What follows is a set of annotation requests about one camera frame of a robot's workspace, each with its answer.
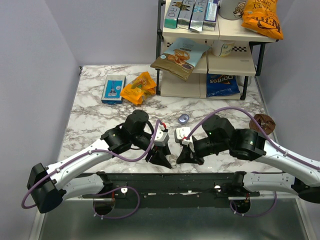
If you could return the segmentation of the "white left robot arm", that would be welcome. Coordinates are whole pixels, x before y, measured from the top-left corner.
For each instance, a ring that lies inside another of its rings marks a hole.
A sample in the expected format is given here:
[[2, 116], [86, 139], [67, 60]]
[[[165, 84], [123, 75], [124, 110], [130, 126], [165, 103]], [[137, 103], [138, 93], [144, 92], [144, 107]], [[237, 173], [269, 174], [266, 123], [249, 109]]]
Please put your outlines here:
[[168, 128], [161, 120], [153, 126], [149, 115], [134, 110], [123, 123], [107, 130], [101, 137], [79, 153], [60, 162], [44, 166], [38, 163], [31, 168], [27, 193], [22, 199], [23, 209], [29, 196], [33, 207], [42, 214], [58, 207], [64, 200], [83, 195], [107, 197], [111, 185], [103, 180], [101, 173], [82, 177], [86, 170], [114, 157], [125, 162], [145, 159], [154, 165], [167, 168], [170, 155]]

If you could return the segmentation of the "purple earbud charging case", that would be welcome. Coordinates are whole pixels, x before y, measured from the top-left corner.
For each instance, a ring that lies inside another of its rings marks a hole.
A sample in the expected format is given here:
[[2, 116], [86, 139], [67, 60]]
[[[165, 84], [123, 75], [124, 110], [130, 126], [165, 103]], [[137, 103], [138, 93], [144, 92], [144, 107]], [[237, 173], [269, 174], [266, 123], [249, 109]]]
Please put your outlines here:
[[185, 125], [188, 123], [190, 117], [187, 115], [187, 114], [182, 114], [178, 117], [178, 122], [181, 124], [181, 125]]

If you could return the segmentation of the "white earbud case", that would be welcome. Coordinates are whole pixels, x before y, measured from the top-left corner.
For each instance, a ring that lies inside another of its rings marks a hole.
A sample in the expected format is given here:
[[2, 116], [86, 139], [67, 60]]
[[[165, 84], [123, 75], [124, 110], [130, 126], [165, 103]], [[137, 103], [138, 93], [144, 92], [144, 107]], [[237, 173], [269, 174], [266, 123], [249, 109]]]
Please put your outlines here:
[[171, 167], [175, 169], [177, 167], [177, 156], [174, 154], [170, 154], [166, 156], [166, 159], [170, 163]]

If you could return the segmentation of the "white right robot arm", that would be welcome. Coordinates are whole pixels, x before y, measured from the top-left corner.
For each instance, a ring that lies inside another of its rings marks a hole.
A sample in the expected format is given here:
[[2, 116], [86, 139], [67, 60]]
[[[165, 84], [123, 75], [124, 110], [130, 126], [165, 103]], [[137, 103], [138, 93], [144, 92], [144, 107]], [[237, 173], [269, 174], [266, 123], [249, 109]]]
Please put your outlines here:
[[230, 191], [241, 196], [245, 192], [285, 192], [318, 204], [320, 202], [320, 163], [288, 150], [253, 129], [235, 129], [226, 118], [213, 115], [202, 123], [203, 139], [188, 136], [189, 127], [176, 128], [175, 142], [183, 148], [178, 164], [204, 164], [204, 157], [223, 151], [239, 160], [255, 161], [274, 168], [276, 173], [236, 172]]

